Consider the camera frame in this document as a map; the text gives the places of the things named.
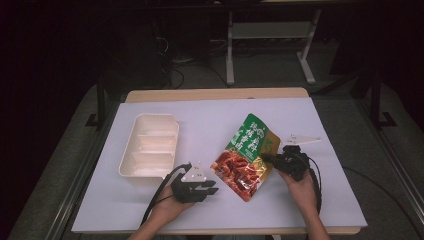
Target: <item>snack bag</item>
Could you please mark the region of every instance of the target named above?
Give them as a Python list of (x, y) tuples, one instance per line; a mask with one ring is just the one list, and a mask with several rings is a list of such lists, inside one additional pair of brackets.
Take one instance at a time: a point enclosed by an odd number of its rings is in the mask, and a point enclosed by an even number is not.
[(272, 170), (260, 154), (276, 155), (279, 145), (280, 138), (250, 113), (211, 169), (247, 202)]

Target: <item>table top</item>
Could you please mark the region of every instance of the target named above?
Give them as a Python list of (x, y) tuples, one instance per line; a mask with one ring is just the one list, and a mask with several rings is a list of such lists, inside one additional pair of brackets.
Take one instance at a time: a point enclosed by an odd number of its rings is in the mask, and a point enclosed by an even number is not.
[(118, 168), (134, 120), (142, 113), (173, 114), (180, 125), (174, 166), (200, 159), (208, 179), (215, 180), (219, 187), (215, 195), (161, 229), (162, 234), (306, 232), (287, 187), (275, 171), (249, 202), (208, 171), (248, 113), (258, 116), (283, 141), (291, 134), (322, 138), (322, 142), (301, 148), (321, 171), (321, 219), (327, 231), (354, 234), (367, 225), (304, 89), (202, 89), (136, 91), (128, 95), (127, 103), (119, 107), (72, 231), (118, 233), (138, 228), (157, 186), (136, 185), (120, 176)]

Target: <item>plastic food tray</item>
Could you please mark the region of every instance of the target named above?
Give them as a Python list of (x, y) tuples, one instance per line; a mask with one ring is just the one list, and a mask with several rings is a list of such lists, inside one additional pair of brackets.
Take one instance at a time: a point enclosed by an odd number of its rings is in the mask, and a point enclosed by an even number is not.
[(174, 168), (179, 125), (171, 114), (137, 116), (119, 166), (136, 184), (158, 184)]

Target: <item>human hand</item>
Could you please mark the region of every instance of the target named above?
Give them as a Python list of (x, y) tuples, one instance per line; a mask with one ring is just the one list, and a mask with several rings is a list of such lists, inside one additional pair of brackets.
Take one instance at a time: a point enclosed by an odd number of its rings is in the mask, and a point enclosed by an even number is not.
[(180, 203), (173, 197), (172, 188), (166, 186), (158, 196), (152, 212), (146, 222), (140, 226), (129, 240), (148, 240), (166, 224), (174, 221), (184, 210), (192, 207), (194, 203)]
[(299, 182), (296, 182), (285, 172), (278, 171), (278, 173), (286, 182), (290, 195), (302, 214), (317, 211), (317, 197), (314, 190), (314, 182), (309, 171), (305, 171), (302, 180)]
[(194, 203), (180, 203), (173, 197), (172, 189), (166, 186), (158, 196), (158, 201), (152, 209), (149, 218), (159, 220), (166, 225), (175, 220), (184, 210), (192, 207)]

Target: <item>black cable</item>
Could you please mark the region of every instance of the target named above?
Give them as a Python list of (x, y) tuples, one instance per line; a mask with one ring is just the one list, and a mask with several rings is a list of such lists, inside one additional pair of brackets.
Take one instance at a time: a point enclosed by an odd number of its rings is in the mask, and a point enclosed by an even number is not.
[(227, 88), (231, 87), (230, 85), (227, 84), (227, 81), (225, 81), (225, 79), (222, 78), (221, 75), (215, 69), (213, 69), (209, 66), (204, 66), (204, 65), (201, 65), (201, 64), (189, 64), (189, 65), (179, 65), (177, 67), (178, 68), (181, 68), (181, 67), (203, 67), (203, 68), (207, 68), (207, 69), (211, 70), (212, 72), (214, 72), (219, 77), (219, 79), (225, 84), (225, 86)]
[(319, 182), (319, 192), (321, 192), (322, 191), (322, 187), (321, 187), (321, 172), (319, 171), (319, 167), (318, 167), (318, 164), (312, 159), (312, 158), (309, 158), (309, 160), (311, 160), (313, 163), (314, 163), (314, 165), (315, 165), (315, 167), (317, 168), (317, 172), (318, 172), (318, 182)]
[(178, 89), (178, 88), (180, 88), (182, 85), (183, 85), (183, 83), (184, 83), (184, 80), (185, 80), (185, 77), (184, 77), (184, 74), (181, 72), (181, 71), (179, 71), (179, 70), (177, 70), (177, 69), (175, 69), (175, 68), (171, 68), (170, 69), (171, 71), (174, 71), (174, 72), (177, 72), (177, 73), (179, 73), (180, 75), (181, 75), (181, 82), (177, 85), (177, 86), (174, 86), (174, 83), (172, 82), (172, 78), (171, 77), (169, 77), (169, 88), (171, 88), (172, 87), (172, 89)]
[(166, 200), (166, 199), (168, 199), (168, 198), (171, 198), (171, 197), (173, 197), (174, 196), (174, 194), (171, 194), (171, 195), (169, 195), (168, 197), (164, 197), (164, 198), (162, 198), (161, 200), (157, 200), (156, 202), (155, 202), (155, 205), (156, 204), (158, 204), (158, 203), (160, 203), (160, 202), (162, 202), (162, 201), (164, 201), (164, 200)]
[(163, 189), (165, 188), (166, 184), (169, 182), (169, 180), (171, 179), (172, 175), (178, 171), (181, 168), (186, 169), (186, 167), (191, 167), (191, 164), (182, 164), (176, 168), (174, 168), (174, 170), (172, 170), (169, 174), (166, 175), (165, 179), (162, 181), (162, 183), (160, 184), (158, 190), (156, 191), (155, 195), (153, 195), (152, 200), (150, 200), (149, 206), (147, 206), (146, 212), (144, 213), (144, 217), (143, 220), (141, 221), (141, 225), (143, 225), (144, 222), (146, 222), (147, 217), (149, 217), (150, 212), (152, 211), (152, 208), (155, 206), (155, 204), (157, 203), (157, 198), (159, 197), (159, 194), (163, 191)]
[(423, 240), (423, 236), (421, 236), (419, 229), (415, 226), (414, 221), (412, 220), (412, 218), (409, 216), (409, 214), (406, 212), (405, 208), (402, 206), (402, 204), (400, 204), (400, 202), (396, 199), (395, 196), (393, 196), (388, 190), (386, 190), (383, 186), (381, 186), (380, 184), (378, 184), (377, 182), (375, 182), (374, 180), (372, 180), (371, 178), (369, 178), (368, 176), (366, 176), (363, 173), (360, 173), (352, 168), (349, 167), (345, 167), (342, 166), (343, 169), (346, 169), (348, 171), (351, 171), (353, 173), (356, 173), (357, 175), (365, 178), (366, 180), (368, 180), (369, 182), (371, 182), (372, 184), (374, 184), (376, 187), (378, 187), (380, 190), (382, 190), (384, 193), (387, 194), (388, 197), (390, 197), (395, 203), (396, 205), (398, 205), (399, 209), (402, 211), (402, 213), (405, 215), (405, 217), (408, 219), (409, 223), (411, 224), (411, 226), (414, 228), (415, 233), (418, 235), (418, 238)]

